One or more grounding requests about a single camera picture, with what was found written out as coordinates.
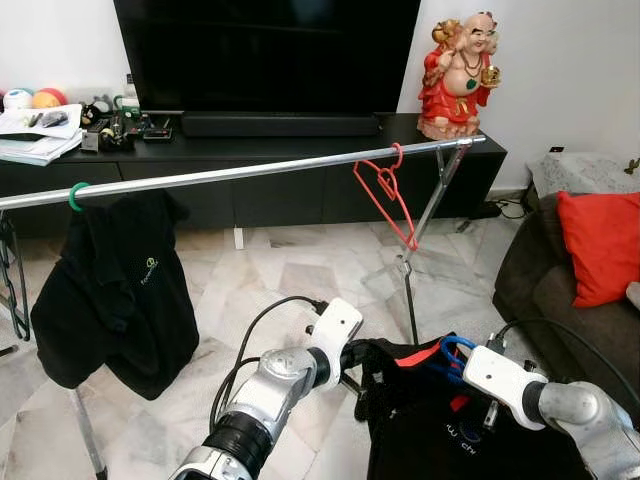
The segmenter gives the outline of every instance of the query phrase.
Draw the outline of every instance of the black hoodie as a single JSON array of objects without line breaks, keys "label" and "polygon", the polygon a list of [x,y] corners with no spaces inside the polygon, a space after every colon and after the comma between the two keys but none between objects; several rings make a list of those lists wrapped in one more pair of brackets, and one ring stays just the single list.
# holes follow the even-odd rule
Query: black hoodie
[{"label": "black hoodie", "polygon": [[198,345],[174,250],[187,210],[164,191],[74,214],[61,259],[33,307],[38,357],[75,388],[103,363],[133,391],[158,397]]}]

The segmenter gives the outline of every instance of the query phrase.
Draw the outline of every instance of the black tv cabinet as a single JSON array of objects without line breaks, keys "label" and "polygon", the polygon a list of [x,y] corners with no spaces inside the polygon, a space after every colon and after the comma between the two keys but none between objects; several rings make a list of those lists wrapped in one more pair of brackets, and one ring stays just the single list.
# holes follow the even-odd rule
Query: black tv cabinet
[{"label": "black tv cabinet", "polygon": [[[136,143],[134,152],[90,153],[76,150],[36,167],[0,161],[0,196],[133,180],[299,158],[355,152],[425,141],[416,130],[417,115],[396,114],[381,121],[378,136],[296,138],[185,138],[170,144]],[[506,155],[494,140],[474,145],[436,212],[466,217],[484,201]],[[390,165],[393,159],[378,160]],[[351,165],[192,185],[171,189],[188,206],[186,228],[258,227],[382,220],[356,181]],[[411,155],[398,171],[400,189],[412,216],[419,217],[437,182],[435,155]],[[105,204],[114,197],[91,199]],[[401,218],[397,206],[392,215]],[[66,204],[15,210],[11,217],[20,236],[63,235],[70,217]]]}]

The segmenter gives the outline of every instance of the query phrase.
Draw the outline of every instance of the soundbar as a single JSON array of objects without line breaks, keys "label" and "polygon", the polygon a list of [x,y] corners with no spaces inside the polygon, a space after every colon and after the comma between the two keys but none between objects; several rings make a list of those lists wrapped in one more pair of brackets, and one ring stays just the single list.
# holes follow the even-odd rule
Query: soundbar
[{"label": "soundbar", "polygon": [[184,112],[187,137],[359,137],[380,133],[375,115]]}]

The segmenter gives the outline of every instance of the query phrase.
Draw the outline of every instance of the sofa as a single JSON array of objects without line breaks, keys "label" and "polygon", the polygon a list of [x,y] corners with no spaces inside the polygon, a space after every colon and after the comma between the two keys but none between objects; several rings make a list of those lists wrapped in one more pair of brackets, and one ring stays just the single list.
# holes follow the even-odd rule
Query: sofa
[{"label": "sofa", "polygon": [[[520,226],[500,267],[493,304],[506,322],[546,318],[571,328],[640,392],[640,312],[626,298],[598,307],[572,306],[576,279],[556,206],[556,195],[543,197],[538,209]],[[522,324],[519,328],[555,380],[595,383],[638,424],[640,411],[631,396],[580,342],[546,324]]]}]

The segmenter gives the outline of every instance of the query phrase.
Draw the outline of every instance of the black jacket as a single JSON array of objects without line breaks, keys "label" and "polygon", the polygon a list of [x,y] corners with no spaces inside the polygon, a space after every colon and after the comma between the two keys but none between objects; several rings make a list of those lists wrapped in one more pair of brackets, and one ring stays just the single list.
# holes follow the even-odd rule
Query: black jacket
[{"label": "black jacket", "polygon": [[74,214],[61,259],[32,310],[38,356],[75,388],[103,363],[148,400],[198,345],[173,226],[187,211],[162,191]]},{"label": "black jacket", "polygon": [[571,437],[526,430],[502,405],[494,429],[486,430],[491,399],[445,375],[450,363],[439,341],[351,343],[363,358],[354,413],[369,426],[368,480],[591,478]]}]

